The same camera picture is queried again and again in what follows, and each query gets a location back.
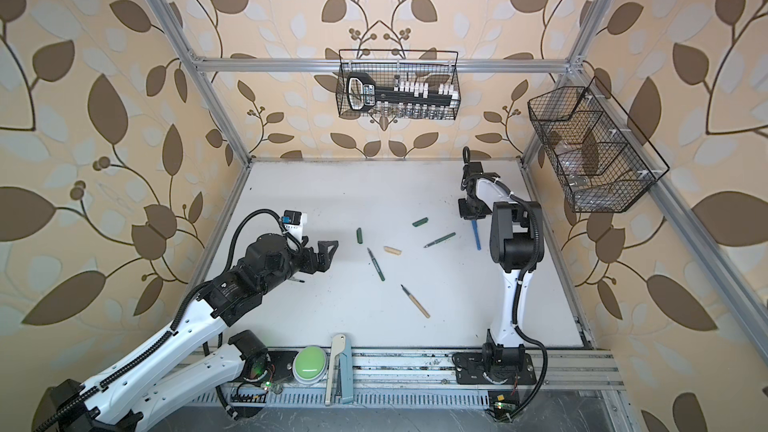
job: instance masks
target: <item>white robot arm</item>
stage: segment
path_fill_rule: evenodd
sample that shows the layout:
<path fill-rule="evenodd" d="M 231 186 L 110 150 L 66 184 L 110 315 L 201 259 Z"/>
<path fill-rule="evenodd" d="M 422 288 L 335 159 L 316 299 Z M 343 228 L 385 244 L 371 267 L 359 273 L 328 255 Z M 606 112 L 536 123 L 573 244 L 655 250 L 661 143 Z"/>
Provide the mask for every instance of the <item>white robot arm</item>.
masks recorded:
<path fill-rule="evenodd" d="M 510 413 L 491 410 L 497 420 L 504 417 L 504 421 L 511 421 L 531 402 L 542 387 L 547 373 L 546 347 L 520 329 L 533 271 L 544 258 L 542 208 L 537 202 L 528 202 L 515 196 L 498 180 L 498 174 L 484 172 L 480 162 L 471 161 L 468 147 L 464 148 L 463 158 L 462 190 L 466 191 L 467 196 L 458 200 L 459 215 L 467 220 L 492 216 L 488 248 L 493 261 L 502 267 L 499 285 L 504 299 L 502 309 L 496 314 L 482 348 L 483 376 L 495 383 L 488 375 L 494 368 L 520 371 L 524 367 L 524 341 L 542 351 L 542 369 L 532 392 Z M 456 355 L 459 354 L 454 356 L 458 370 L 461 360 L 457 361 Z"/>
<path fill-rule="evenodd" d="M 240 231 L 259 214 L 277 220 L 281 234 L 259 236 L 232 267 Z M 318 242 L 315 253 L 312 247 L 305 247 L 309 241 L 301 235 L 305 223 L 306 215 L 295 211 L 285 211 L 282 217 L 268 209 L 249 214 L 235 230 L 224 272 L 192 289 L 174 320 L 119 362 L 82 384 L 65 380 L 53 388 L 56 412 L 34 432 L 43 432 L 56 423 L 60 432 L 143 432 L 214 387 L 227 412 L 235 417 L 218 386 L 265 370 L 269 360 L 266 346 L 251 331 L 232 336 L 213 354 L 165 376 L 295 273 L 328 270 L 339 243 Z"/>

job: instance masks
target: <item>wire basket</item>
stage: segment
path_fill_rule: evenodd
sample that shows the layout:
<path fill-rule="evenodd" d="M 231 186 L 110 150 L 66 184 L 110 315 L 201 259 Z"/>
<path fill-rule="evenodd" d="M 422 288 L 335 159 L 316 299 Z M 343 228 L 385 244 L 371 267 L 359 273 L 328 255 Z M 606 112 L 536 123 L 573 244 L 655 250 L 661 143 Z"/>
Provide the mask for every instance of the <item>wire basket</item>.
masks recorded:
<path fill-rule="evenodd" d="M 560 87 L 529 100 L 529 116 L 574 212 L 626 212 L 669 171 L 669 164 L 629 114 L 626 125 L 610 118 L 600 104 L 604 88 L 594 89 L 593 83 Z M 664 167 L 643 160 L 625 135 L 632 133 Z"/>
<path fill-rule="evenodd" d="M 458 52 L 447 50 L 340 50 L 339 116 L 455 120 L 462 100 L 457 60 Z"/>

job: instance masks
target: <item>green button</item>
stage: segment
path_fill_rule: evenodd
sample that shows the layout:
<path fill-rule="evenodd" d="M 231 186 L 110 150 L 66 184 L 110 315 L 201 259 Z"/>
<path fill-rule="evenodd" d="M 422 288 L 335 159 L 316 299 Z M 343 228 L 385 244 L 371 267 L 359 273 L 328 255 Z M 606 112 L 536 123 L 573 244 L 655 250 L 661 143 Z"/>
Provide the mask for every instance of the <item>green button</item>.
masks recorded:
<path fill-rule="evenodd" d="M 312 345 L 296 356 L 296 375 L 304 380 L 312 380 L 322 373 L 326 366 L 326 353 Z"/>

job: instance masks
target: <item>wall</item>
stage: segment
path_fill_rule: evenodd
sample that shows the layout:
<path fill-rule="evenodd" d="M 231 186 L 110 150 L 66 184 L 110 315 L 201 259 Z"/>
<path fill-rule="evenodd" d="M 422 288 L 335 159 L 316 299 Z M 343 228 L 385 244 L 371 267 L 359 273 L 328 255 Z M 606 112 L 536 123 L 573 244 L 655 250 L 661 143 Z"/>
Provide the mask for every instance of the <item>wall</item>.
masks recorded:
<path fill-rule="evenodd" d="M 467 74 L 456 120 L 347 120 L 321 86 L 326 77 L 335 91 L 335 76 L 288 75 L 220 73 L 214 82 L 254 157 L 459 158 L 464 146 L 476 157 L 521 156 L 533 131 L 525 103 L 552 88 L 547 74 Z"/>
<path fill-rule="evenodd" d="M 588 0 L 168 1 L 201 56 L 329 59 L 338 58 L 340 49 L 362 52 L 367 47 L 437 48 L 476 59 L 564 58 L 590 4 Z M 532 132 L 523 105 L 554 83 L 548 74 L 461 76 L 458 120 L 439 122 L 343 120 L 332 96 L 336 78 L 331 74 L 219 72 L 211 79 L 257 158 L 459 157 L 465 145 L 486 156 L 517 156 Z M 248 115 L 249 110 L 255 115 Z M 211 139 L 218 143 L 216 132 Z"/>
<path fill-rule="evenodd" d="M 766 4 L 616 0 L 586 62 L 763 301 Z M 597 344 L 648 431 L 762 430 L 768 368 L 652 199 L 576 215 L 543 155 L 532 172 Z"/>
<path fill-rule="evenodd" d="M 587 69 L 643 104 L 673 183 L 766 303 L 768 0 L 616 0 L 605 25 Z"/>
<path fill-rule="evenodd" d="M 566 57 L 587 0 L 172 0 L 200 56 L 324 57 L 326 49 Z"/>
<path fill-rule="evenodd" d="M 46 387 L 169 320 L 240 168 L 143 0 L 2 0 L 0 19 L 0 414 L 27 430 Z"/>

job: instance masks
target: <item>white table surface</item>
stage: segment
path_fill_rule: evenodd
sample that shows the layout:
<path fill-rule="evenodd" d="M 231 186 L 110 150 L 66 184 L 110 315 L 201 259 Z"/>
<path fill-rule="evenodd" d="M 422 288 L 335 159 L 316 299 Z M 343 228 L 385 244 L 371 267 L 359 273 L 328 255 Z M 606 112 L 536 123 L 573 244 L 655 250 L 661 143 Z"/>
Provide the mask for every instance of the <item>white table surface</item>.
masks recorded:
<path fill-rule="evenodd" d="M 484 161 L 518 196 L 528 198 L 516 162 Z M 330 346 L 344 332 L 353 347 L 477 347 L 500 314 L 502 270 L 488 251 L 491 218 L 472 224 L 459 217 L 460 161 L 255 162 L 207 278 L 221 273 L 235 228 L 248 213 L 271 208 L 309 214 L 304 227 L 319 240 L 340 245 L 328 272 L 298 273 L 264 296 L 228 335 L 252 330 L 269 347 Z M 411 224 L 429 217 L 423 226 Z M 362 228 L 363 244 L 356 240 Z M 235 248 L 234 261 L 264 233 L 278 232 L 269 216 L 252 219 Z M 450 232 L 456 236 L 430 248 Z M 402 250 L 395 256 L 383 246 Z M 370 247 L 386 281 L 370 262 Z M 425 318 L 400 289 L 404 284 L 432 316 Z M 523 331 L 547 346 L 579 347 L 581 339 L 547 253 L 528 291 Z"/>

